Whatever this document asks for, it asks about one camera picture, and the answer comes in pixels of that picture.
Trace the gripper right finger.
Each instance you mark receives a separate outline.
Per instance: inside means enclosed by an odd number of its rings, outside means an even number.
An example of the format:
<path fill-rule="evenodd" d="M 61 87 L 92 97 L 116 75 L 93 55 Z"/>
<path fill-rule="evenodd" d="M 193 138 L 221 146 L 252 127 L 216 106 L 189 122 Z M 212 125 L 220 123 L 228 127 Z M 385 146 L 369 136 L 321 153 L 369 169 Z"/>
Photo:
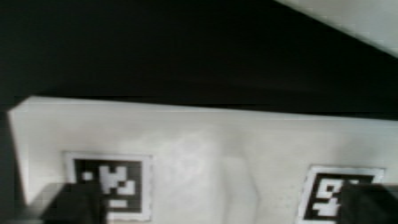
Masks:
<path fill-rule="evenodd" d="M 335 224 L 398 224 L 398 184 L 346 184 Z"/>

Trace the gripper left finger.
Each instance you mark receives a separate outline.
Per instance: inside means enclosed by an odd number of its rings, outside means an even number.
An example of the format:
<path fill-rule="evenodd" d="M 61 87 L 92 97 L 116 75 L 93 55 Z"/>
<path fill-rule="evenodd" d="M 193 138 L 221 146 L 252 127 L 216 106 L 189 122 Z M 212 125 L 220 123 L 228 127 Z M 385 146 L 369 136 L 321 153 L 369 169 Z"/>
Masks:
<path fill-rule="evenodd" d="M 26 207 L 22 217 L 37 224 L 106 224 L 99 184 L 47 184 Z"/>

